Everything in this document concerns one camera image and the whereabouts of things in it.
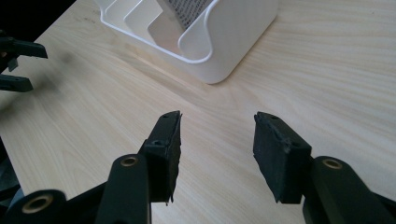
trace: black mechanical part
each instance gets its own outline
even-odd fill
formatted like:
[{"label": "black mechanical part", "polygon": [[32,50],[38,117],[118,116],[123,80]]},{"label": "black mechanical part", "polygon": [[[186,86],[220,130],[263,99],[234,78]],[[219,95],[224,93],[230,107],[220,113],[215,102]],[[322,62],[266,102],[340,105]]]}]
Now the black mechanical part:
[{"label": "black mechanical part", "polygon": [[[34,56],[38,58],[48,58],[44,46],[17,40],[7,36],[6,32],[0,30],[0,69],[3,71],[8,68],[9,72],[18,66],[17,58],[21,55]],[[0,91],[31,91],[33,86],[27,77],[13,77],[0,75]]]},{"label": "black mechanical part", "polygon": [[282,119],[259,112],[254,116],[254,158],[276,201],[300,203],[301,173],[311,160],[311,146]]},{"label": "black mechanical part", "polygon": [[276,201],[297,203],[304,195],[306,223],[396,223],[396,203],[372,193],[346,162],[310,158],[311,147],[276,116],[258,112],[255,120],[253,152],[262,174]]},{"label": "black mechanical part", "polygon": [[[34,192],[15,203],[1,223],[151,223],[150,203],[167,203],[176,188],[180,120],[179,111],[160,116],[138,154],[114,160],[107,182],[69,201],[59,190]],[[26,206],[30,212],[23,212]]]},{"label": "black mechanical part", "polygon": [[56,189],[39,190],[17,201],[2,223],[62,223],[66,198]]},{"label": "black mechanical part", "polygon": [[162,115],[138,152],[148,160],[152,202],[173,201],[180,160],[180,119],[179,111]]},{"label": "black mechanical part", "polygon": [[32,89],[32,83],[27,77],[0,75],[0,91],[26,92]]},{"label": "black mechanical part", "polygon": [[125,155],[113,162],[95,224],[151,223],[147,168],[143,155]]}]

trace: white plastic container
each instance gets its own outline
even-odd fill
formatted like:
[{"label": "white plastic container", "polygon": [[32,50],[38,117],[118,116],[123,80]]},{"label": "white plastic container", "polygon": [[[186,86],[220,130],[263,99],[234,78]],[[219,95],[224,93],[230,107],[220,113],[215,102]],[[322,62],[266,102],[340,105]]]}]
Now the white plastic container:
[{"label": "white plastic container", "polygon": [[277,0],[213,0],[182,32],[156,0],[94,0],[101,21],[204,83],[231,74],[277,13]]}]

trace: light wood surface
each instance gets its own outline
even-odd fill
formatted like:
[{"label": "light wood surface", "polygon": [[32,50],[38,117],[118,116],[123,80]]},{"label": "light wood surface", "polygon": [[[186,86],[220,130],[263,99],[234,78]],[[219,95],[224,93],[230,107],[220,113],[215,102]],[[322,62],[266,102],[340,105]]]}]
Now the light wood surface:
[{"label": "light wood surface", "polygon": [[253,158],[253,115],[272,113],[396,200],[396,1],[280,0],[275,21],[223,82],[206,85],[125,42],[79,0],[20,57],[26,93],[0,92],[0,135],[25,193],[72,198],[180,110],[175,202],[153,223],[304,223],[277,204]]}]

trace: wooden table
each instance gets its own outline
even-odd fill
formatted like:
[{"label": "wooden table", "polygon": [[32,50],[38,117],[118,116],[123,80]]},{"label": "wooden table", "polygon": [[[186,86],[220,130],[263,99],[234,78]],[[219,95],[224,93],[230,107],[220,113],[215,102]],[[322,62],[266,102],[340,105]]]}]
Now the wooden table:
[{"label": "wooden table", "polygon": [[68,198],[106,181],[161,114],[180,110],[175,202],[153,223],[304,223],[275,203],[253,158],[254,114],[285,120],[313,157],[348,162],[396,200],[396,1],[280,0],[275,21],[232,74],[206,85],[126,43],[80,0],[37,39],[47,60],[11,75],[33,91],[0,94],[0,135],[25,193]]}]

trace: white plastic holder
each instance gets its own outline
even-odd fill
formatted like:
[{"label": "white plastic holder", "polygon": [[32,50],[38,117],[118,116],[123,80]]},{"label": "white plastic holder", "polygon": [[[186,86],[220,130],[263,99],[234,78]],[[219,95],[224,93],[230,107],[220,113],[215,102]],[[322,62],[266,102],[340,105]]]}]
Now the white plastic holder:
[{"label": "white plastic holder", "polygon": [[94,1],[102,23],[207,84],[231,74],[274,20],[278,7],[277,0],[213,0],[183,32],[156,0]]}]

